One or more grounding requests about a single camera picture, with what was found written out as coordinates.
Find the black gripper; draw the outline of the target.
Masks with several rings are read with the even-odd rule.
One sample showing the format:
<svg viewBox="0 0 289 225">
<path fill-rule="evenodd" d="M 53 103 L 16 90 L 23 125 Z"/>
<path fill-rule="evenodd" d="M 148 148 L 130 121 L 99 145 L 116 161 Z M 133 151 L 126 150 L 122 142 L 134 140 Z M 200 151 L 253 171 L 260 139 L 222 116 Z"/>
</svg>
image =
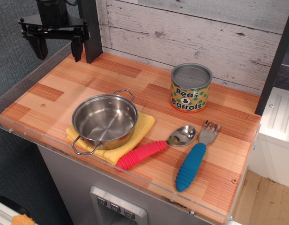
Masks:
<svg viewBox="0 0 289 225">
<path fill-rule="evenodd" d="M 70 15 L 66 0 L 37 0 L 38 14 L 18 19 L 22 34 L 35 55 L 45 60 L 48 54 L 46 39 L 71 40 L 75 62 L 81 60 L 83 45 L 90 39 L 88 21 Z"/>
</svg>

